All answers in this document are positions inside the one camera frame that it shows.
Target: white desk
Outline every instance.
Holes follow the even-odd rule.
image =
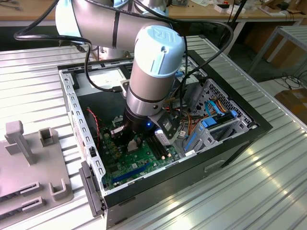
[[[188,37],[189,49],[208,59],[216,49],[207,40]],[[93,218],[78,173],[76,148],[57,65],[84,62],[73,47],[0,53],[0,125],[20,119],[25,132],[55,128],[61,138],[74,199],[11,226],[24,229],[101,229]],[[273,126],[234,163],[115,229],[305,229],[307,225],[306,126],[265,93],[234,62],[221,55],[211,66]]]

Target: open computer chassis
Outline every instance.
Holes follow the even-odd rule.
[[[190,69],[204,62],[195,51],[189,51],[188,56]],[[132,62],[133,58],[91,62],[90,75],[98,73],[103,79],[110,69],[108,80],[101,86],[118,85],[119,81],[125,82],[125,79],[130,78]],[[203,115],[204,107],[200,106],[203,105],[201,100],[207,96],[218,95],[225,108],[238,113],[238,117],[246,125],[246,130],[240,135],[228,138],[227,141],[220,141],[210,148],[188,154],[180,152],[178,146],[181,145],[178,144],[175,149],[179,159],[148,174],[140,174],[138,178],[127,180],[126,183],[112,189],[106,189],[105,182],[103,183],[106,174],[104,159],[96,148],[93,138],[95,132],[90,131],[89,119],[85,113],[87,108],[95,109],[97,117],[102,117],[105,123],[114,124],[114,121],[120,119],[119,116],[123,114],[125,100],[120,93],[101,92],[92,87],[85,77],[83,63],[60,66],[58,69],[74,135],[86,160],[79,172],[92,214],[94,217],[103,215],[106,219],[106,228],[126,220],[227,166],[272,128],[218,73],[206,65],[201,70],[201,79],[195,76],[187,79],[184,100],[191,114]],[[117,69],[120,76],[114,75],[110,78],[114,73],[111,69]]]

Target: perforated metal panel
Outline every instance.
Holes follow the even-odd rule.
[[[239,118],[242,118],[247,124],[251,122],[251,119],[234,101],[228,99],[228,95],[212,79],[208,79],[204,84],[200,84],[195,92],[195,97],[192,98],[192,102],[189,102],[192,114],[202,116],[207,115],[205,111],[205,102],[208,100],[219,99],[222,106],[227,111],[235,110],[238,113]],[[210,112],[214,111],[211,104],[208,105],[208,108]]]

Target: robot logo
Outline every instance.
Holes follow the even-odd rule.
[[[175,31],[171,29],[154,28],[154,37],[170,43],[175,42]]]

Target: connector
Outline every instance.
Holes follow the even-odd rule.
[[[120,86],[114,86],[112,87],[111,91],[112,92],[123,92],[123,89]]]

